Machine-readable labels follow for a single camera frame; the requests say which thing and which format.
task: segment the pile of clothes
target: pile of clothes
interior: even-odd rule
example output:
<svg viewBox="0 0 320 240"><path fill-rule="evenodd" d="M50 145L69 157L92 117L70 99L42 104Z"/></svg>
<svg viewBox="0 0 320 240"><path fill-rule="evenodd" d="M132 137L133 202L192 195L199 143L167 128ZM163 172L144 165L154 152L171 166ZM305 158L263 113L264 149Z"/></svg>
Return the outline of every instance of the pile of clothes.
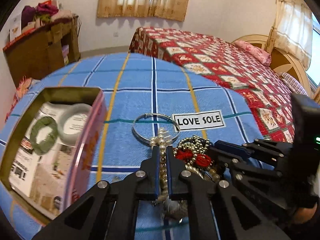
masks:
<svg viewBox="0 0 320 240"><path fill-rule="evenodd" d="M70 10L59 10L51 0L39 3L36 7L27 5L21 13L21 33L33 28L37 29L60 18L72 17Z"/></svg>

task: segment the person's hand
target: person's hand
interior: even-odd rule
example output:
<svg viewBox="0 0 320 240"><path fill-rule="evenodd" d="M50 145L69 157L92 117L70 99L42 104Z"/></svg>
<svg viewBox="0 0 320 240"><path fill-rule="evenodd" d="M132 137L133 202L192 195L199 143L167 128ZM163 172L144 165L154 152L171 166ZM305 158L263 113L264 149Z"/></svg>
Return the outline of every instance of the person's hand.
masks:
<svg viewBox="0 0 320 240"><path fill-rule="evenodd" d="M295 212L294 216L292 217L291 223L292 224L303 224L308 222L317 210L317 203L313 208L298 208Z"/></svg>

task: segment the open box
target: open box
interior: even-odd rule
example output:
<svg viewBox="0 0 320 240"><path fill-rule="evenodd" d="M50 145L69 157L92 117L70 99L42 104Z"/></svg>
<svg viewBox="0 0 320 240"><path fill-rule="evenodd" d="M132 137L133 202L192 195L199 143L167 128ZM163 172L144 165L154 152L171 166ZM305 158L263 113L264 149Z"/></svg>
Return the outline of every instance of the open box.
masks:
<svg viewBox="0 0 320 240"><path fill-rule="evenodd" d="M36 200L32 200L20 190L12 187L9 181L13 162L20 148L20 144L22 144L21 141L25 138L30 124L34 121L34 117L46 102L64 105L85 103L92 106L87 114L83 129L72 149L70 166L65 176L64 192L62 198L59 199L59 212L56 212L55 215L48 215L42 208L42 203L39 205L36 204ZM100 88L51 87L44 88L39 93L16 123L1 160L0 180L12 195L15 202L40 223L44 225L49 223L51 219L54 219L55 216L59 215L60 212L65 210L86 192L92 158L104 124L106 112L104 94ZM51 201L56 201L56 199L48 198L47 201L50 201L50 206L54 206L55 203L51 203Z"/></svg>

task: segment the pink tin box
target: pink tin box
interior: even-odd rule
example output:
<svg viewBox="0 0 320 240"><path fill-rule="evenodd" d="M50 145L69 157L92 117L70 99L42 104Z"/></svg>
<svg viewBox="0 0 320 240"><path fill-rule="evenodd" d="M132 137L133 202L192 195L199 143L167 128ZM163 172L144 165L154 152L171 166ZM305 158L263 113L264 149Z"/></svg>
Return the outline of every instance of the pink tin box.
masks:
<svg viewBox="0 0 320 240"><path fill-rule="evenodd" d="M63 126L68 122L70 129L79 131L75 144L63 142L58 135L46 154L36 154L29 139L31 127L44 116L59 119L65 108L79 103L92 106L86 119L74 115ZM86 192L106 113L100 88L50 87L44 88L20 116L4 150L0 180L15 202L40 223L50 222Z"/></svg>

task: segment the wooden headboard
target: wooden headboard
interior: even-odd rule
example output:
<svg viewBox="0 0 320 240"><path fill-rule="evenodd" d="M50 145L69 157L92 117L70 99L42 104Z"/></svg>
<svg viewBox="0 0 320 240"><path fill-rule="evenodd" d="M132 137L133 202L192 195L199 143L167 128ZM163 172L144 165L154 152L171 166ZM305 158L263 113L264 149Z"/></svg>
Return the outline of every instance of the wooden headboard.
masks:
<svg viewBox="0 0 320 240"><path fill-rule="evenodd" d="M236 39L236 41L238 40L246 41L252 44L253 46L259 47L261 49L265 49L268 36L254 34L254 35L242 36ZM272 59L271 65L270 65L271 69L273 69L277 74L281 72L289 73L296 80L299 81L299 83L304 87L308 95L310 97L312 96L307 73L304 67L302 66L301 62L297 58L287 54L285 51L281 49L274 48L271 53L271 59Z"/></svg>

